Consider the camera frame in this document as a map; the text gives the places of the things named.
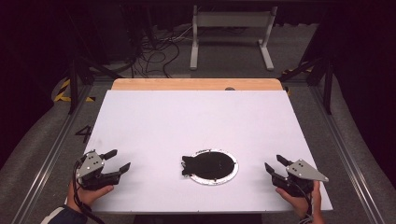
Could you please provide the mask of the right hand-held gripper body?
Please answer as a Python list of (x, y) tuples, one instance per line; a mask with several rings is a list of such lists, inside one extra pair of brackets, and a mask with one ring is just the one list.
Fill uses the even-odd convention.
[(288, 176), (275, 172), (272, 183), (274, 186), (285, 190), (292, 197), (303, 198), (314, 188), (314, 181), (328, 182), (329, 178), (319, 172), (306, 161), (299, 159), (286, 167)]

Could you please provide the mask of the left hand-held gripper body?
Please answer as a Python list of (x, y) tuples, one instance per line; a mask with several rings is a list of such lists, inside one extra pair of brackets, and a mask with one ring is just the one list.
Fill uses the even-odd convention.
[(120, 182), (118, 172), (102, 173), (105, 160), (99, 155), (95, 150), (89, 151), (83, 156), (77, 168), (77, 182), (85, 190), (98, 190), (105, 186), (118, 185)]

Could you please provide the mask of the person's right hand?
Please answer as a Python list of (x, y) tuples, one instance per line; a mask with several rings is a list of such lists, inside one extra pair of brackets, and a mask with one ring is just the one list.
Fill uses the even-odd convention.
[[(285, 190), (276, 188), (276, 192), (288, 203), (291, 204), (295, 214), (299, 218), (305, 218), (308, 211), (309, 203), (305, 198), (298, 198), (290, 196)], [(311, 192), (311, 203), (312, 205), (312, 224), (325, 224), (324, 217), (321, 212), (321, 193), (320, 193), (320, 182), (314, 182), (314, 188)]]

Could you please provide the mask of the person's left hand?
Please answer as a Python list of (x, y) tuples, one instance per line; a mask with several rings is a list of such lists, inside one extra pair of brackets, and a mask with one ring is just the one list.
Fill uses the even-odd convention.
[[(98, 190), (79, 189), (78, 197), (82, 203), (85, 203), (89, 207), (92, 207), (92, 205), (94, 204), (94, 202), (96, 200), (103, 197), (104, 195), (107, 195), (113, 189), (114, 189), (114, 187), (112, 185), (105, 186)], [(69, 186), (68, 186), (66, 206), (78, 213), (82, 213), (82, 211), (78, 207), (78, 204), (74, 200), (74, 196), (75, 196), (75, 192), (74, 192), (73, 180), (71, 180), (69, 183)]]

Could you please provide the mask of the yellow black floor tape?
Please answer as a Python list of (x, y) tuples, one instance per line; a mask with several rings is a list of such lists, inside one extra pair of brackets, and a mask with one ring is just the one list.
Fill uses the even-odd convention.
[(65, 96), (67, 88), (70, 86), (70, 79), (67, 78), (59, 89), (58, 93), (54, 98), (54, 102), (70, 102), (72, 98), (70, 96)]
[(286, 69), (281, 74), (282, 76), (288, 75), (290, 73), (302, 73), (302, 72), (309, 72), (312, 69), (313, 65), (300, 65), (294, 69)]

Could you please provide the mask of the black metal stand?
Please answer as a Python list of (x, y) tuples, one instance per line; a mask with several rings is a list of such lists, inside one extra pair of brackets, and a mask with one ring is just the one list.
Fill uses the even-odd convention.
[(94, 59), (85, 57), (81, 54), (81, 51), (78, 49), (78, 31), (72, 17), (67, 7), (60, 6), (60, 11), (62, 12), (62, 14), (59, 15), (60, 41), (63, 43), (69, 68), (68, 79), (70, 81), (71, 91), (69, 113), (73, 114), (80, 103), (84, 101), (84, 98), (79, 97), (78, 81), (81, 80), (83, 86), (91, 85), (94, 82), (93, 73), (90, 70), (91, 67), (113, 80), (120, 78), (120, 75), (105, 68)]
[[(319, 82), (324, 79), (324, 90), (323, 90), (323, 106), (326, 112), (330, 115), (331, 111), (331, 98), (332, 98), (332, 76), (333, 76), (333, 65), (329, 58), (317, 58), (309, 62), (302, 63), (301, 65), (313, 65), (311, 72), (306, 78), (306, 83), (309, 86), (317, 86)], [(297, 73), (290, 73), (288, 75), (278, 78), (280, 82), (284, 82), (292, 77), (299, 75)]]

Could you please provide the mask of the white table board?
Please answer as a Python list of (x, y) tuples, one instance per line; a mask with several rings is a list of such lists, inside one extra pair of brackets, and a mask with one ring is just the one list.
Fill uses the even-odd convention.
[[(88, 149), (117, 155), (120, 183), (92, 210), (111, 214), (265, 213), (290, 210), (266, 166), (277, 156), (314, 161), (284, 91), (108, 91)], [(182, 174), (182, 159), (222, 149), (239, 164), (230, 181), (205, 186)]]

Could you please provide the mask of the wooden table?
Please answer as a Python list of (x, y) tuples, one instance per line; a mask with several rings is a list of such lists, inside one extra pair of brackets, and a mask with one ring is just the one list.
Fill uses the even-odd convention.
[(276, 78), (118, 78), (113, 91), (282, 91)]

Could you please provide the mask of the white metal stand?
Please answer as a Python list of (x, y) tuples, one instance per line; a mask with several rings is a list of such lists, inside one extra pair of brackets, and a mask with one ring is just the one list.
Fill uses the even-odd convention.
[(272, 7), (266, 11), (259, 12), (235, 12), (235, 11), (200, 11), (198, 6), (193, 7), (192, 14), (192, 45), (191, 45), (191, 61), (190, 70), (198, 68), (199, 27), (254, 27), (263, 28), (265, 30), (263, 38), (258, 40), (258, 44), (262, 53), (262, 58), (268, 71), (273, 71), (274, 64), (269, 54), (267, 44), (273, 25), (275, 23), (277, 7)]

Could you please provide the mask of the aluminium floor rail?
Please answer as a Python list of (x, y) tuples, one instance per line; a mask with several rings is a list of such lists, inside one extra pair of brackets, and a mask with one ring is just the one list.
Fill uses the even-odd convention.
[(327, 112), (325, 106), (323, 105), (324, 100), (319, 89), (317, 87), (310, 87), (309, 90), (313, 95), (313, 98), (315, 99), (316, 104), (323, 118), (325, 119), (328, 128), (330, 129), (330, 132), (332, 133), (332, 138), (337, 145), (340, 160), (346, 169), (351, 184), (356, 191), (359, 200), (361, 201), (361, 205), (366, 213), (366, 216), (369, 218), (370, 223), (386, 224), (386, 221), (382, 217), (382, 214), (375, 203), (373, 195), (368, 188), (361, 169), (350, 154), (347, 145), (335, 123), (335, 120), (333, 119), (332, 115)]
[(37, 202), (38, 197), (41, 194), (43, 188), (45, 187), (53, 170), (53, 167), (59, 158), (61, 149), (64, 146), (66, 136), (69, 134), (71, 127), (79, 113), (79, 110), (85, 102), (86, 97), (90, 93), (91, 88), (91, 85), (81, 86), (80, 93), (76, 97), (78, 103), (75, 105), (74, 110), (65, 117), (65, 121), (60, 132), (54, 140), (54, 143), (52, 144), (46, 159), (43, 161), (40, 169), (35, 175), (35, 179), (31, 187), (29, 188), (18, 212), (16, 213), (10, 224), (25, 224), (27, 218), (32, 213), (35, 203)]

